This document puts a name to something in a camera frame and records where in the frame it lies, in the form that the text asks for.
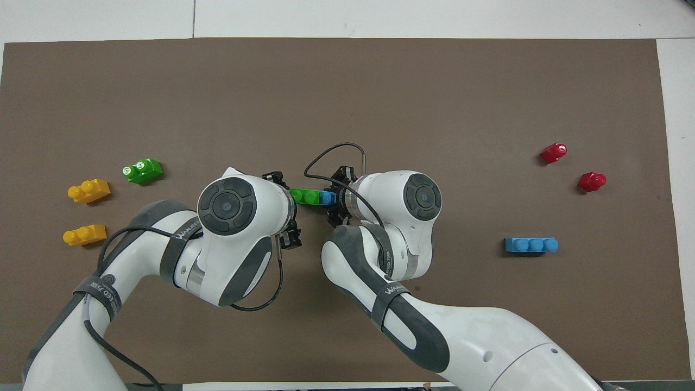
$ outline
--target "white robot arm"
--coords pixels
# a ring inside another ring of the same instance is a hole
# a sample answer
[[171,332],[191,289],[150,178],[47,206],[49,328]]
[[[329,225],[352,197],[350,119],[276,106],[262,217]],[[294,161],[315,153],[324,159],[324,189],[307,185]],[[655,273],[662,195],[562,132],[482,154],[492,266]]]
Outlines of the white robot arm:
[[23,390],[125,391],[96,339],[145,276],[217,306],[246,297],[268,265],[272,235],[283,234],[282,248],[301,244],[295,203],[277,174],[229,168],[203,190],[197,213],[173,200],[145,207],[30,352]]
[[428,176],[391,171],[351,184],[338,207],[361,226],[338,226],[321,261],[329,280],[352,298],[411,360],[463,391],[576,390],[601,387],[530,322],[500,308],[463,308],[418,300],[398,281],[423,275],[432,259],[432,226],[441,193]]

